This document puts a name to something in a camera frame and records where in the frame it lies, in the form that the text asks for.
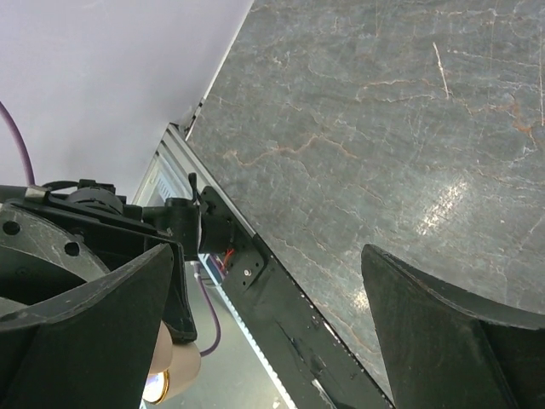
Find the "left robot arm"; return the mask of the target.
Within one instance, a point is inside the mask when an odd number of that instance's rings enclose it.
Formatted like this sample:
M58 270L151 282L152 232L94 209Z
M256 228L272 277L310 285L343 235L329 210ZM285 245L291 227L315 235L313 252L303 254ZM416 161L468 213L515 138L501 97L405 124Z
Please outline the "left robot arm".
M170 245L174 261L163 321L175 343L196 340L183 264L197 261L201 253L228 250L234 236L229 219L207 213L198 192L190 199L168 198L161 206L141 207L128 204L112 184L81 179L46 183L36 198L27 187L3 185L1 200L81 239L109 270L155 245Z

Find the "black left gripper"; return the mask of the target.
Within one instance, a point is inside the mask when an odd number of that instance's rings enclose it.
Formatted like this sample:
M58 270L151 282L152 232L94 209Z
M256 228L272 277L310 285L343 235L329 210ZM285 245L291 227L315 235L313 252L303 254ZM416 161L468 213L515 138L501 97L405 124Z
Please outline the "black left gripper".
M161 206L128 204L112 184L54 181L32 198L1 187L1 315L99 279L155 245L174 255L163 322L175 343L198 337L185 264L198 257L198 209L189 199Z

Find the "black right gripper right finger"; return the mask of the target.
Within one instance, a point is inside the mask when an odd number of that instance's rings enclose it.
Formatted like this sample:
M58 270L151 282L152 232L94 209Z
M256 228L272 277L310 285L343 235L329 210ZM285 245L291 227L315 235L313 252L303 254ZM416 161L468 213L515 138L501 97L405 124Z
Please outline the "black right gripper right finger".
M544 317L494 302L375 245L361 253L397 408L542 408Z

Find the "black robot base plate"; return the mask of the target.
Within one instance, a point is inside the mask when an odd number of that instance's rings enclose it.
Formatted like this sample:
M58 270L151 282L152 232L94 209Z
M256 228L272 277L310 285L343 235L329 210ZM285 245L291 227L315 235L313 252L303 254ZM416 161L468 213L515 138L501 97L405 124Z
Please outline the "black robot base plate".
M213 187L209 216L232 227L221 289L296 408L391 408L393 403L257 233Z

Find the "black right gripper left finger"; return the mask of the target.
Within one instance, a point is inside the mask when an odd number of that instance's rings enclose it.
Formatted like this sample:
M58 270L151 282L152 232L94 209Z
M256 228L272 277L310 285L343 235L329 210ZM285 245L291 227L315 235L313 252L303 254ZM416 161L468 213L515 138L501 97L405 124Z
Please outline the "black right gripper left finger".
M169 291L157 245L114 272L1 320L3 408L137 408Z

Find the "beige earbud charging case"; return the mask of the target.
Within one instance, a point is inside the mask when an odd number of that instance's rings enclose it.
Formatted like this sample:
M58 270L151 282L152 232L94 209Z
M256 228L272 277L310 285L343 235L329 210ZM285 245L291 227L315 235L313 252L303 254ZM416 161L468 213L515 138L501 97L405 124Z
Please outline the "beige earbud charging case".
M197 379L201 354L195 343L174 343L161 322L142 400L159 405L185 392Z

